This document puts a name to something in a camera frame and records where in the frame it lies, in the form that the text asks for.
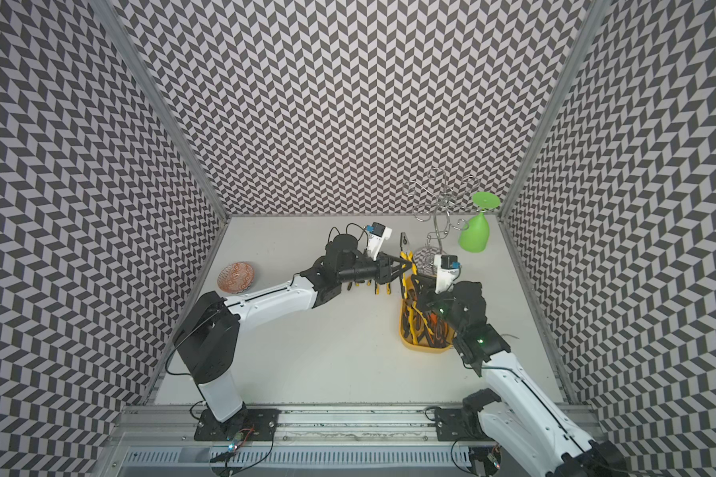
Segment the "large yellow black pliers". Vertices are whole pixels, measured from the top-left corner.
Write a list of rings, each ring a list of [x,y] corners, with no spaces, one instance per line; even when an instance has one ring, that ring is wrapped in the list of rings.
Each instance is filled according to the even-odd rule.
[[[375,288],[374,288],[375,294],[379,295],[383,290],[385,290],[387,294],[391,294],[392,293],[391,284],[389,284],[389,283],[379,284],[378,282],[376,282]]]

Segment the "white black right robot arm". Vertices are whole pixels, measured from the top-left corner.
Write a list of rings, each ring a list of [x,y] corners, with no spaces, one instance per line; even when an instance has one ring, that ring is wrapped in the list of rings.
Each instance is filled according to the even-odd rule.
[[[460,281],[437,292],[433,278],[412,280],[421,312],[453,330],[461,363],[483,381],[459,409],[436,409],[442,441],[480,442],[470,473],[493,476],[508,453],[531,476],[626,476],[628,465],[610,441],[574,423],[529,377],[510,345],[488,322],[483,287]]]

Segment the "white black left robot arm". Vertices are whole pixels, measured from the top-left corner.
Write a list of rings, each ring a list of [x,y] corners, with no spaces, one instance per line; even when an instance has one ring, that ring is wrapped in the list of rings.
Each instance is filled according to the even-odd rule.
[[[336,298],[342,285],[371,280],[387,284],[413,268],[413,262],[341,234],[324,254],[289,281],[263,291],[223,298],[211,291],[199,297],[173,337],[177,351],[212,417],[228,423],[244,408],[232,374],[240,336],[294,312],[312,310]]]

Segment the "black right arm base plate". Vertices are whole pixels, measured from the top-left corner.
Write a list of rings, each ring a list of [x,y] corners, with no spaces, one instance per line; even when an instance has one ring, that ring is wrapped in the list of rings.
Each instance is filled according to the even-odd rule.
[[[492,438],[481,428],[479,416],[471,409],[433,407],[431,418],[438,441],[492,441]]]

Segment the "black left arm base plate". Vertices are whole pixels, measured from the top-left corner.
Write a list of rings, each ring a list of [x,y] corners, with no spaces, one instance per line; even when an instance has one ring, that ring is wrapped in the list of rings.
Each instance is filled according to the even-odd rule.
[[[278,428],[280,410],[273,407],[247,409],[242,407],[226,421],[218,421],[210,409],[200,415],[195,429],[195,441],[226,442],[233,440],[272,441]]]

